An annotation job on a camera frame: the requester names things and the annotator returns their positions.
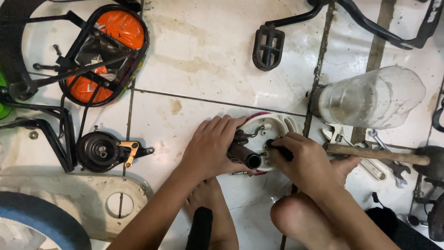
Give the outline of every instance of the clear plastic container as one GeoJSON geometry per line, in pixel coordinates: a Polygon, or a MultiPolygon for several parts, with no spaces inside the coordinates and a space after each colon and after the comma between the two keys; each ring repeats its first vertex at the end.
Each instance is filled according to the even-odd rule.
{"type": "Polygon", "coordinates": [[[318,88],[310,110],[324,122],[389,129],[402,125],[424,96],[416,73],[390,66],[318,88]]]}

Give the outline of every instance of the green plastic part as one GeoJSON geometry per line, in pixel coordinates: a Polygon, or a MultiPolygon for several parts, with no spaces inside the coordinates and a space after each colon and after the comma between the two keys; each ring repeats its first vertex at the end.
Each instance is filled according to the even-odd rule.
{"type": "MultiPolygon", "coordinates": [[[[1,72],[0,72],[0,86],[2,86],[2,87],[7,86],[6,81],[4,80],[1,72]]],[[[3,104],[0,103],[0,120],[7,117],[11,113],[11,111],[12,111],[11,107],[4,106],[3,104]]]]}

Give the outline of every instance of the wooden hammer handle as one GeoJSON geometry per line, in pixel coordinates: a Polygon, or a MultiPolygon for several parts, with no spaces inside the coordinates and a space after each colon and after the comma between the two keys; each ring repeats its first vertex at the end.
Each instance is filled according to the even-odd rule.
{"type": "Polygon", "coordinates": [[[392,161],[412,163],[422,166],[426,166],[430,163],[430,159],[427,156],[409,153],[392,153],[387,150],[366,149],[332,143],[326,143],[324,148],[327,153],[355,155],[369,159],[389,159],[392,161]]]}

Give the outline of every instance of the knee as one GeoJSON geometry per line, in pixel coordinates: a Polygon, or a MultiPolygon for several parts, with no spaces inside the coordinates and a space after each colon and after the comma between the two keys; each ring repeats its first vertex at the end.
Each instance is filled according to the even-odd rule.
{"type": "Polygon", "coordinates": [[[271,221],[275,227],[282,231],[288,227],[292,218],[297,216],[303,206],[302,197],[299,195],[290,195],[278,200],[270,211],[271,221]]]}

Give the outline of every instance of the foot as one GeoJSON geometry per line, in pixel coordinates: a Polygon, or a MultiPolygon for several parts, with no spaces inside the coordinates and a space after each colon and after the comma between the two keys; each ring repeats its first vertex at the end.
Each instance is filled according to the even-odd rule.
{"type": "Polygon", "coordinates": [[[215,177],[200,183],[185,201],[183,208],[193,221],[194,212],[201,206],[213,211],[209,250],[239,249],[233,219],[215,177]]]}
{"type": "MultiPolygon", "coordinates": [[[[335,169],[336,180],[345,185],[347,175],[360,161],[358,157],[330,161],[335,169]]],[[[350,249],[322,210],[305,193],[299,192],[280,199],[270,213],[273,224],[281,233],[308,249],[350,249]]]]}

